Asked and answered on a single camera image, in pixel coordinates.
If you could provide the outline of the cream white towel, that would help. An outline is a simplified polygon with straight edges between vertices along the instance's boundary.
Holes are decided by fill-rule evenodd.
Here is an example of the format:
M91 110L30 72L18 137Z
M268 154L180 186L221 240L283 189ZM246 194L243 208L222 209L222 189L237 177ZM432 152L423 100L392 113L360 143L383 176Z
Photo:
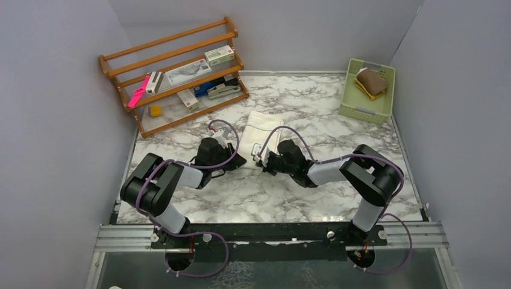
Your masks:
M270 132L277 126L284 125L284 120L278 116L251 111L244 127L238 154L246 159L242 169L257 169L253 160L252 149L255 144L263 145Z

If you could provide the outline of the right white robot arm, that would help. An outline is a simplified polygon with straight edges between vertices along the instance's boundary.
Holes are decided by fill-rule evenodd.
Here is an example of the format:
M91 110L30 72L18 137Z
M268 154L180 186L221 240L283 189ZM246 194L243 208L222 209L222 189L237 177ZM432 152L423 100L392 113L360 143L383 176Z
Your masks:
M264 172L289 175L304 188L349 182L362 197L347 230L349 240L356 245L371 238L371 229L404 182L404 173L396 164L365 144L351 154L327 161L308 160L292 140L280 142L276 152L256 148L252 154Z

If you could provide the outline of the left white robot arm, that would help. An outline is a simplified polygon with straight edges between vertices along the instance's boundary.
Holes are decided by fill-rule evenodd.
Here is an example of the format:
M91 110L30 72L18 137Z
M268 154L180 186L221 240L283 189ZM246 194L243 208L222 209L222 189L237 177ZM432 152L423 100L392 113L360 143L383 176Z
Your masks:
M189 220L172 205L171 199L178 187L204 188L213 173L236 170L247 160L235 151L231 143L213 137L201 140L194 167L164 163L162 157L148 153L124 182L120 199L134 208L139 208L156 223L167 230L166 238L175 247L189 241Z

